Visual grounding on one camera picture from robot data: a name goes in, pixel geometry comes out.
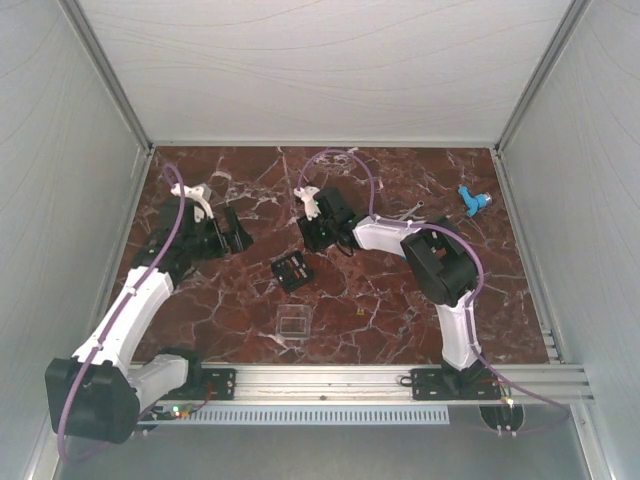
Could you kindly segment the black fuse box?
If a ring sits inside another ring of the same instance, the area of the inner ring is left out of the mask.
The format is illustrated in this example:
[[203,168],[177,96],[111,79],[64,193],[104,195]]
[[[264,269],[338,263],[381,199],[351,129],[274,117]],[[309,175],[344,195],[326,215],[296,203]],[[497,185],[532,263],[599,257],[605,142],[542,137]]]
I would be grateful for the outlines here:
[[312,268],[299,250],[276,259],[271,263],[271,270],[274,278],[286,293],[292,293],[315,278]]

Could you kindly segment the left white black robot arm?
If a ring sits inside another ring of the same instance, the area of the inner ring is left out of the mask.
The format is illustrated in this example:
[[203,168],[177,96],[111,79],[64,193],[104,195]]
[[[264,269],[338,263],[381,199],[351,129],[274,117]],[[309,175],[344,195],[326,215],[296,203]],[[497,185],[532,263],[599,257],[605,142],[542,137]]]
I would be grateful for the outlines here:
[[189,272],[252,245],[234,209],[225,207],[224,215],[222,229],[202,200],[164,202],[159,226],[136,253],[103,320],[70,358],[55,358],[46,369],[49,416],[60,440],[120,444],[155,402],[204,394],[206,375],[195,351],[165,347],[138,369],[131,362],[153,317]]

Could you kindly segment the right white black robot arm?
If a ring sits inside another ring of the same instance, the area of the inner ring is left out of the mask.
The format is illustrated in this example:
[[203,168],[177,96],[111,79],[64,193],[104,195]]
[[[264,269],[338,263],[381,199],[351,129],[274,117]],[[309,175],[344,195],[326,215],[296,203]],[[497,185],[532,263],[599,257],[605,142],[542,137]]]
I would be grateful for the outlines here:
[[484,277],[482,265],[446,217],[416,224],[377,214],[357,214],[336,188],[297,187],[304,206],[297,225],[307,250],[331,246],[344,255],[380,251],[403,258],[421,292],[435,305],[442,336],[440,384],[465,397],[484,369],[476,336],[474,303]]

